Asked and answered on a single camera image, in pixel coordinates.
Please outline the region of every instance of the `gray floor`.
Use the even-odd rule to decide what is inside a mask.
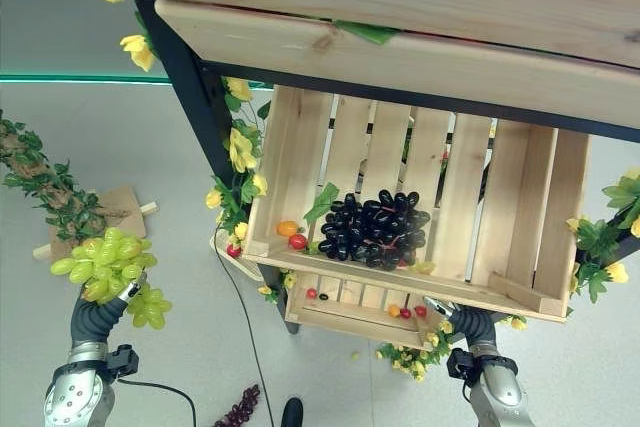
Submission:
[[[258,380],[246,324],[228,279],[207,245],[215,213],[203,205],[210,168],[170,87],[144,85],[2,85],[8,118],[27,122],[52,160],[71,158],[85,188],[133,183],[159,212],[147,228],[160,259],[151,276],[174,302],[161,332],[121,322],[111,345],[133,343],[139,380],[189,392],[199,425],[211,425]],[[609,216],[600,188],[638,165],[640,146],[595,138],[585,213]],[[15,190],[0,187],[0,425],[42,423],[44,390],[65,360],[75,286],[48,274],[31,250],[47,242],[43,214]],[[498,327],[502,352],[517,360],[537,425],[635,426],[640,367],[640,256],[626,262],[628,285],[611,285],[596,307],[572,302],[564,326],[532,321],[527,332]],[[314,328],[284,330],[256,284],[236,275],[254,325],[278,418],[291,395],[303,398],[306,427],[474,426],[458,381],[443,367],[423,384],[393,372],[371,353],[376,342]],[[351,353],[360,352],[359,360]],[[170,393],[118,385],[110,425],[189,425],[184,401]],[[248,425],[268,425],[260,402]]]

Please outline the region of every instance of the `red cherry tomato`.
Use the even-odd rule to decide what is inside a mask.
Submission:
[[[234,247],[233,244],[227,245],[227,254],[231,257],[236,258],[242,253],[242,248],[240,246]]]
[[[427,308],[424,305],[416,305],[413,310],[416,311],[416,315],[418,317],[426,317],[427,316]]]
[[[307,238],[302,234],[289,237],[289,245],[296,250],[302,250],[307,246]]]

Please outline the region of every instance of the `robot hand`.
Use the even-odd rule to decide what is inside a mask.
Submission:
[[[104,305],[78,297],[71,317],[71,351],[58,367],[47,389],[46,427],[102,427],[113,408],[111,383],[138,369],[138,356],[130,345],[108,354],[109,332],[127,305],[146,283],[147,274],[131,282]]]

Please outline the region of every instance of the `black cable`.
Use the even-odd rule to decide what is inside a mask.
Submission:
[[[224,269],[225,273],[227,274],[227,277],[229,277],[229,280],[231,281],[231,283],[233,284],[233,287],[236,289],[236,293],[238,294],[238,299],[240,300],[240,303],[242,304],[242,310],[244,311],[244,316],[247,319],[247,327],[249,328],[249,336],[251,337],[251,346],[253,347],[253,355],[256,359],[256,365],[258,366],[258,373],[260,374],[260,382],[262,383],[262,390],[264,391],[264,398],[267,400],[267,409],[269,409],[269,420],[271,421],[271,427],[275,427],[275,424],[273,423],[273,414],[271,413],[271,403],[269,402],[269,395],[267,394],[267,385],[264,383],[264,376],[262,375],[262,368],[260,367],[260,361],[258,360],[258,350],[256,349],[256,342],[253,338],[253,329],[251,328],[251,320],[249,319],[249,313],[247,312],[247,306],[244,303],[244,299],[242,298],[242,294],[240,293],[240,289],[238,289],[238,284],[236,284],[236,281],[233,279],[233,277],[231,276],[231,273],[229,272],[229,269],[227,269],[227,266],[224,264],[222,257],[220,256],[220,252],[218,252],[218,244],[216,243],[216,240],[218,238],[218,230],[220,229],[220,224],[218,224],[216,226],[216,231],[213,234],[213,245],[215,247],[215,252],[216,255],[218,256],[218,260],[220,261],[220,264],[222,265],[222,268]]]
[[[140,385],[142,387],[155,387],[156,389],[168,390],[169,392],[173,392],[174,394],[181,395],[182,397],[187,399],[187,402],[189,402],[189,405],[191,406],[191,416],[193,418],[193,427],[197,427],[196,407],[195,405],[193,405],[193,400],[191,400],[191,397],[189,397],[187,394],[185,394],[181,390],[174,389],[173,387],[169,387],[168,385],[154,384],[152,382],[137,382],[134,380],[123,380],[123,379],[118,379],[118,382],[120,382],[121,384]]]

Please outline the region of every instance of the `black object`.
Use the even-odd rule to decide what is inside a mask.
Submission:
[[[302,401],[297,397],[291,397],[284,406],[280,427],[301,427],[303,417]]]

